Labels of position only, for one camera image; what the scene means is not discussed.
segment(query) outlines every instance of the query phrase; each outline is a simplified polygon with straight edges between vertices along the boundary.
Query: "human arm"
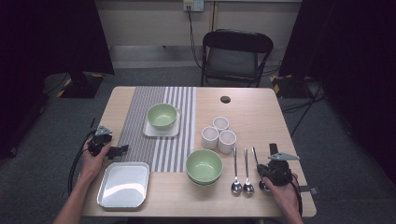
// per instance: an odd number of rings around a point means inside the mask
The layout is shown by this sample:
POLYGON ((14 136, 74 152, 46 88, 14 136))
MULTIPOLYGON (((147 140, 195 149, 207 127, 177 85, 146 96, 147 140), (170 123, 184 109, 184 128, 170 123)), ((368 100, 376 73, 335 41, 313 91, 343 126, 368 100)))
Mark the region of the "human arm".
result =
POLYGON ((91 138, 88 139, 84 144, 84 152, 82 153, 82 168, 81 173, 78 178, 76 185, 73 188, 73 191, 69 195, 64 207, 59 212, 58 216, 55 218, 55 224, 60 223, 79 223, 81 217, 82 206, 85 201, 85 197, 87 195, 88 188, 90 187, 91 182, 98 175, 102 163, 103 158, 107 154, 110 149, 110 144, 106 144, 102 147, 101 152, 94 157, 87 150, 89 143, 91 142, 91 138))
MULTIPOLYGON (((297 175, 293 174, 293 183, 298 186, 297 175)), ((282 211, 289 224, 301 224, 303 220, 299 213, 296 192, 291 184, 285 186, 274 186, 268 177, 263 177, 265 186, 271 190, 274 195, 276 205, 282 211)))

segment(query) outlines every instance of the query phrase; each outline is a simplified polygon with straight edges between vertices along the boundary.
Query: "hand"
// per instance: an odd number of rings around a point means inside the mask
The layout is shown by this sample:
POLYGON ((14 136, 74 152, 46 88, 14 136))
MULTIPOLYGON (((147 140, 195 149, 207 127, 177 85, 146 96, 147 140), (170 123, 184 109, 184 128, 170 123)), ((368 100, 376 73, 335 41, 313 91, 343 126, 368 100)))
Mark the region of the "hand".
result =
MULTIPOLYGON (((298 186, 296 174, 293 175, 293 184, 298 186)), ((301 219, 296 192, 291 184, 285 186, 275 186, 268 177, 263 177, 265 186, 274 195, 276 205, 282 211, 289 223, 303 223, 301 219)))
POLYGON ((81 174, 79 178, 86 178, 90 182, 93 181, 93 179, 98 175, 102 163, 103 163, 103 158, 107 154, 107 152, 110 150, 110 143, 107 143, 102 147, 101 152, 94 157, 91 155, 90 151, 88 151, 88 145, 90 144, 92 138, 89 138, 84 145, 84 152, 82 154, 82 168, 81 168, 81 174))

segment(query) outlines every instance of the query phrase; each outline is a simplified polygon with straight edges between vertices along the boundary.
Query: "black cable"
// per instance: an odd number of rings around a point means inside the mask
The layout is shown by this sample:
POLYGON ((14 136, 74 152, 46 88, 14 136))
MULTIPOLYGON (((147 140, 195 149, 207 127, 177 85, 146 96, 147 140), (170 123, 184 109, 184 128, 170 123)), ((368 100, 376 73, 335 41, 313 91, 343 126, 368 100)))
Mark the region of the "black cable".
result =
MULTIPOLYGON (((322 95, 319 99, 317 99, 317 100, 315 100, 315 101, 312 101, 312 103, 314 104, 314 103, 316 103, 316 102, 319 102, 319 101, 323 100, 325 97, 326 97, 325 95, 322 95)), ((302 104, 294 104, 294 105, 286 105, 286 106, 284 106, 284 107, 282 108, 282 113, 283 113, 283 114, 286 114, 286 113, 294 113, 294 112, 296 112, 296 111, 302 109, 302 108, 305 107, 306 105, 310 105, 310 104, 311 104, 311 102, 302 103, 302 104)))
POLYGON ((297 196, 298 212, 300 213, 300 216, 302 217, 303 216, 303 199, 301 198, 300 184, 298 183, 298 180, 294 175, 291 175, 291 176, 293 176, 293 178, 295 178, 296 182, 297 182, 298 188, 295 186, 295 184, 292 182, 292 180, 290 181, 291 185, 294 188, 296 196, 297 196))
POLYGON ((96 132, 96 130, 92 130, 92 131, 90 131, 87 134, 87 136, 85 137, 81 147, 78 149, 78 153, 77 153, 77 155, 76 155, 76 157, 75 157, 75 159, 73 161, 72 167, 70 168, 70 173, 69 173, 69 178, 68 178, 68 183, 67 183, 68 184, 67 185, 67 190, 68 190, 69 196, 70 196, 70 194, 72 193, 72 190, 73 190, 73 177, 74 177, 74 172, 76 171, 76 166, 78 164, 79 158, 81 157, 82 153, 84 153, 84 151, 87 150, 87 149, 83 150, 85 142, 95 132, 96 132))
POLYGON ((271 71, 262 72, 262 77, 271 76, 273 73, 279 71, 280 65, 282 64, 282 60, 277 63, 277 68, 271 71))
POLYGON ((189 14, 189 21, 190 21, 190 40, 191 40, 191 50, 192 56, 194 57, 195 63, 198 65, 200 69, 202 69, 201 65, 198 63, 198 59, 195 53, 195 41, 194 41, 194 33, 192 31, 192 22, 191 22, 191 7, 187 6, 187 12, 189 14))
POLYGON ((309 108, 311 108, 311 106, 316 102, 316 99, 317 99, 317 97, 318 97, 318 93, 319 93, 319 91, 320 91, 320 89, 321 89, 321 86, 322 86, 322 83, 320 83, 320 85, 319 85, 319 87, 318 87, 318 89, 317 89, 317 92, 316 92, 315 95, 314 95, 314 100, 313 100, 313 101, 310 100, 310 101, 308 102, 308 104, 309 104, 308 108, 305 110, 305 112, 303 113, 303 115, 300 117, 299 121, 297 122, 297 125, 294 127, 293 131, 291 132, 290 137, 293 137, 295 131, 297 130, 297 128, 298 128, 298 126, 300 125, 300 123, 301 123, 301 121, 303 120, 303 118, 305 117, 305 115, 306 115, 306 113, 308 112, 309 108))

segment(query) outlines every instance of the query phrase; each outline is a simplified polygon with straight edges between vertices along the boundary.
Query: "gray carpet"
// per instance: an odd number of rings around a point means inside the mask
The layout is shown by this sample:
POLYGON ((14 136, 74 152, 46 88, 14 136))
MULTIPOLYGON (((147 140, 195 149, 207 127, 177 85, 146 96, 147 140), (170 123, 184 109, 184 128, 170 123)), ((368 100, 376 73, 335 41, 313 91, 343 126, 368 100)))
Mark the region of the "gray carpet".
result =
MULTIPOLYGON (((0 223, 51 223, 66 200, 68 172, 77 150, 93 119, 93 126, 98 125, 114 87, 199 86, 199 74, 197 67, 118 69, 115 76, 105 77, 94 99, 57 98, 55 95, 62 85, 51 91, 44 113, 23 137, 17 157, 0 160, 0 223)), ((45 91, 56 87, 63 78, 64 74, 48 77, 45 91)), ((209 86, 234 84, 210 80, 209 86)), ((268 77, 261 86, 272 87, 268 77)), ((310 87, 315 91, 318 84, 311 83, 310 87)), ((306 101, 279 99, 283 108, 306 101)), ((284 114, 290 132, 305 109, 284 114)), ((311 106, 292 136, 308 184, 318 190, 313 195, 318 213, 304 223, 395 223, 394 186, 348 132, 342 115, 324 99, 311 106)), ((125 218, 82 219, 82 223, 117 221, 125 218)), ((148 223, 157 222, 175 220, 148 220, 148 223)), ((216 223, 245 223, 245 220, 217 219, 216 223)))

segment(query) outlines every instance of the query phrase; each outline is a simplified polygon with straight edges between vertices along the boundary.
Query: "dark background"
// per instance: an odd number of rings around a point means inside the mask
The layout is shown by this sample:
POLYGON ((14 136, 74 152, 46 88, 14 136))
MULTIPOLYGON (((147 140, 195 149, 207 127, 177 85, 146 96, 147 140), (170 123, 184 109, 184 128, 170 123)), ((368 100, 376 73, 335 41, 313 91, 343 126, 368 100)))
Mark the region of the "dark background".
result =
POLYGON ((304 0, 279 75, 322 81, 351 134, 396 183, 396 2, 304 0))
POLYGON ((114 74, 95 2, 7 0, 0 6, 0 157, 20 141, 47 100, 52 74, 114 74))

